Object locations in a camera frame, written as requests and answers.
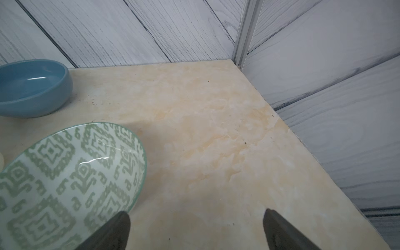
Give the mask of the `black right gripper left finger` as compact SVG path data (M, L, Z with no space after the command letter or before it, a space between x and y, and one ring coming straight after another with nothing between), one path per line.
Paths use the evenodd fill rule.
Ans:
M128 213L120 211L75 250L125 250L130 227Z

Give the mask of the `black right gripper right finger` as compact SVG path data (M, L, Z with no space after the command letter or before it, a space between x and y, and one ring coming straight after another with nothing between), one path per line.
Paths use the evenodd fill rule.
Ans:
M267 208L262 221L270 250L320 250L277 211Z

